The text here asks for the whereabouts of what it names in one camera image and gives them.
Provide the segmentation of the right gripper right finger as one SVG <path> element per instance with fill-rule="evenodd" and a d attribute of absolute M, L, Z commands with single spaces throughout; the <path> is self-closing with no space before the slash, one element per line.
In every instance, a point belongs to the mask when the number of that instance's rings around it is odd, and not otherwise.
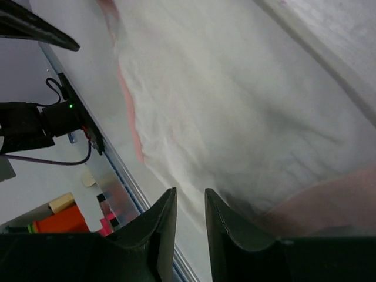
<path fill-rule="evenodd" d="M 375 237 L 274 237 L 205 190 L 213 281 L 375 281 Z"/>

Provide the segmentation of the white pink-trimmed underwear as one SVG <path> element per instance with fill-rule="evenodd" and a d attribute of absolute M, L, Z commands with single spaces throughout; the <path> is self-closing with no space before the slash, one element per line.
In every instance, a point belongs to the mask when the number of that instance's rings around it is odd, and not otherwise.
<path fill-rule="evenodd" d="M 100 1 L 138 158 L 278 236 L 375 227 L 375 127 L 253 1 Z"/>

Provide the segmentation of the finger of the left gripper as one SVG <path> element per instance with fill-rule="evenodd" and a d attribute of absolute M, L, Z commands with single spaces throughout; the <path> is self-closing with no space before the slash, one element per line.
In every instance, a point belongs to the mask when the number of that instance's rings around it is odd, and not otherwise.
<path fill-rule="evenodd" d="M 69 35 L 14 1 L 1 1 L 1 37 L 39 41 L 74 52 L 80 49 Z"/>

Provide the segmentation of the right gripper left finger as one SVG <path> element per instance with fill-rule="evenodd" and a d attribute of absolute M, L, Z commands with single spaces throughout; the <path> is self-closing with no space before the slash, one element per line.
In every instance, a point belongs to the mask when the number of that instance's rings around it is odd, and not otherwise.
<path fill-rule="evenodd" d="M 176 188 L 107 237 L 97 233 L 1 235 L 1 281 L 171 281 Z"/>

